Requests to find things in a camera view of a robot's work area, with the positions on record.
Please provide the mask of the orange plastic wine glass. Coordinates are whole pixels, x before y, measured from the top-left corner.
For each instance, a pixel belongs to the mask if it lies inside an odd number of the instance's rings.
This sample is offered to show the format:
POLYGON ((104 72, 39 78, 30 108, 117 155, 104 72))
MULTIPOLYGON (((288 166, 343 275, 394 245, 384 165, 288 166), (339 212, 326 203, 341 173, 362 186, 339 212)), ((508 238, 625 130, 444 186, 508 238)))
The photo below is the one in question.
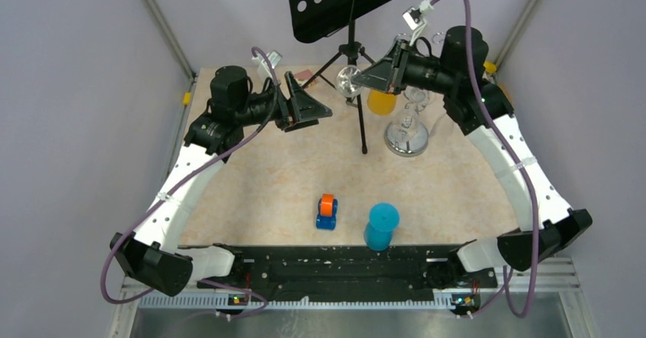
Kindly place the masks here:
POLYGON ((368 98, 368 109, 378 116, 388 116, 393 112, 397 103, 397 97, 394 94, 384 93, 371 89, 368 98))

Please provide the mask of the clear wine glass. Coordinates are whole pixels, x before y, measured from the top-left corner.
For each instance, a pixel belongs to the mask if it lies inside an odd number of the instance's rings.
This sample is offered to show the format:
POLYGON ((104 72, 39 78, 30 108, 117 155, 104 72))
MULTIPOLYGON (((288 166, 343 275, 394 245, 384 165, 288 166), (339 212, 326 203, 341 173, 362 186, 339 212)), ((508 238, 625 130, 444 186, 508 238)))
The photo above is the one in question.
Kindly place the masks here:
POLYGON ((419 88, 407 87, 403 92, 407 100, 386 130, 391 142, 403 143, 412 140, 421 127, 420 112, 430 103, 430 92, 419 88))

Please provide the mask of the blue plastic wine glass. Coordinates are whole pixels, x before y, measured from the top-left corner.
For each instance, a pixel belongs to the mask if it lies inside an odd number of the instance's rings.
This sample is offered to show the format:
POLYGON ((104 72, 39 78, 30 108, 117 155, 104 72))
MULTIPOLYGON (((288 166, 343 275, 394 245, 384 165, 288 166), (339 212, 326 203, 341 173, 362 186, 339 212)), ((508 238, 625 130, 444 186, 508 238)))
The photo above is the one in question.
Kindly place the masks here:
POLYGON ((366 246, 374 251, 387 249, 399 222, 399 212, 392 204, 381 202, 374 205, 363 232, 366 246))

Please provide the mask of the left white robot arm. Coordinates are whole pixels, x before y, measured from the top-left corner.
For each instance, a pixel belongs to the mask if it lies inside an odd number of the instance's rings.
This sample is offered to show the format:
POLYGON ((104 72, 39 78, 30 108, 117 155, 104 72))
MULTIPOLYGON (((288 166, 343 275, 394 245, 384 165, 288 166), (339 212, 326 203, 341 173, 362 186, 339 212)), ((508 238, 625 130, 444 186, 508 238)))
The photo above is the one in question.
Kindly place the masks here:
POLYGON ((267 124, 292 132, 332 116, 332 110, 310 96, 292 72, 286 72, 284 79, 287 94, 272 77, 255 93, 244 68, 228 65, 215 71, 206 109, 189 125, 171 174, 142 221, 110 241, 108 260, 116 260, 127 277, 167 296, 178 295, 202 278, 216 277, 230 288, 241 283, 245 268, 233 252, 208 247, 181 254, 179 239, 210 180, 267 124), (244 136, 247 126, 257 128, 251 137, 244 136))

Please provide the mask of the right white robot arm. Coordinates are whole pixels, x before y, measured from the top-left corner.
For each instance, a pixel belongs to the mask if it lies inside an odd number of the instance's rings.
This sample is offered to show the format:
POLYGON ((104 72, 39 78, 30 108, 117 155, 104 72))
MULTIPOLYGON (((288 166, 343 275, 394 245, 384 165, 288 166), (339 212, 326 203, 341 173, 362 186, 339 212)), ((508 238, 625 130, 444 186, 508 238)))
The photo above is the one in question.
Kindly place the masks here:
POLYGON ((507 195, 517 229, 454 250, 446 274, 457 286, 467 286, 483 269, 531 269, 593 224, 586 209, 573 209, 553 187, 524 141, 509 100, 483 77, 487 54, 479 30, 456 26, 448 29, 438 57, 397 39, 382 59, 351 78, 354 85, 387 94, 419 88, 443 95, 449 118, 481 152, 507 195))

